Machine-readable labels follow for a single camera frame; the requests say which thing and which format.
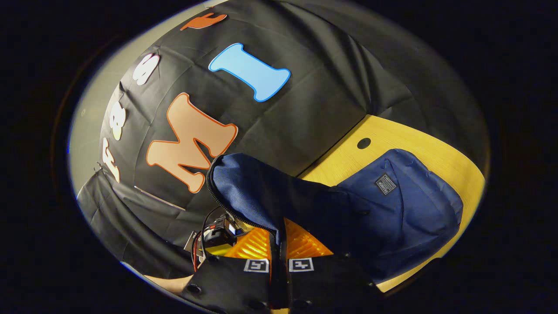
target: black cloth backdrop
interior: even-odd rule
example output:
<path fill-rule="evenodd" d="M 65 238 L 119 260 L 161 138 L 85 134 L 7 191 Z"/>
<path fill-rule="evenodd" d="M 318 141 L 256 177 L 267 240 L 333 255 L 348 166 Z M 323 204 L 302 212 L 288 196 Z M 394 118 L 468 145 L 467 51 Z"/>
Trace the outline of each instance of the black cloth backdrop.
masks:
<path fill-rule="evenodd" d="M 207 115 L 238 126 L 228 154 L 251 155 L 289 175 L 300 174 L 370 114 L 448 143 L 487 176 L 487 129 L 473 97 L 446 62 L 408 32 L 344 2 L 229 0 L 197 16 L 209 12 L 228 17 L 180 31 L 185 21 L 131 62 L 109 102 L 118 101 L 127 111 L 122 138 L 109 144 L 121 182 L 103 169 L 78 196 L 103 244 L 140 273 L 191 274 L 181 248 L 215 208 L 205 187 L 192 194 L 170 173 L 146 163 L 153 140 L 177 140 L 166 112 L 182 92 Z M 270 66 L 291 71 L 269 100 L 258 103 L 237 78 L 208 70 L 235 42 Z M 132 73 L 149 53 L 161 59 L 147 83 L 137 85 Z M 102 139 L 112 139 L 109 114 L 110 106 L 100 131 L 100 162 Z M 135 185 L 186 211 L 145 196 Z"/>

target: red wire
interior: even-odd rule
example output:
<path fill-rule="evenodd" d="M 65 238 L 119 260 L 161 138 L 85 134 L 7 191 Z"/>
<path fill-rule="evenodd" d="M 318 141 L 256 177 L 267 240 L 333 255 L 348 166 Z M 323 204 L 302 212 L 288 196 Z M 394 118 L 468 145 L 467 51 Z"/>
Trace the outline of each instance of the red wire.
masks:
<path fill-rule="evenodd" d="M 198 271 L 198 267 L 196 266 L 198 260 L 198 238 L 202 232 L 203 231 L 200 231 L 200 233 L 198 233 L 198 235 L 196 235 L 196 238 L 194 239 L 194 272 Z"/>

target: letter m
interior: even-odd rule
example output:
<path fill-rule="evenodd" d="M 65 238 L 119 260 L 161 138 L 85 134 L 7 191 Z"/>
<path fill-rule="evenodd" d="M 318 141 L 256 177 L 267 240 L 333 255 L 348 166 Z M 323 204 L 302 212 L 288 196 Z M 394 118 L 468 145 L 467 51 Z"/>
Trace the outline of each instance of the letter m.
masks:
<path fill-rule="evenodd" d="M 147 149 L 147 164 L 158 165 L 197 193 L 204 184 L 202 173 L 191 173 L 182 166 L 209 169 L 209 159 L 198 146 L 208 148 L 211 157 L 224 153 L 238 133 L 234 124 L 224 125 L 209 117 L 190 102 L 190 96 L 181 93 L 172 101 L 167 119 L 178 142 L 153 141 Z"/>

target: navy blue bag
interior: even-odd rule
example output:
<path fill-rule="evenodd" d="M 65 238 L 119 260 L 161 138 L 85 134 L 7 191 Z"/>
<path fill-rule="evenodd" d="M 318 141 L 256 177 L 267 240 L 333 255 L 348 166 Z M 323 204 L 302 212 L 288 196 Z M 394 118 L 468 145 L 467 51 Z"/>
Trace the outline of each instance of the navy blue bag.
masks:
<path fill-rule="evenodd" d="M 334 254 L 360 261 L 376 283 L 428 259 L 458 231 L 463 203 L 413 154 L 392 149 L 337 186 L 291 177 L 244 154 L 217 157 L 212 194 L 241 220 L 285 242 L 283 218 Z"/>

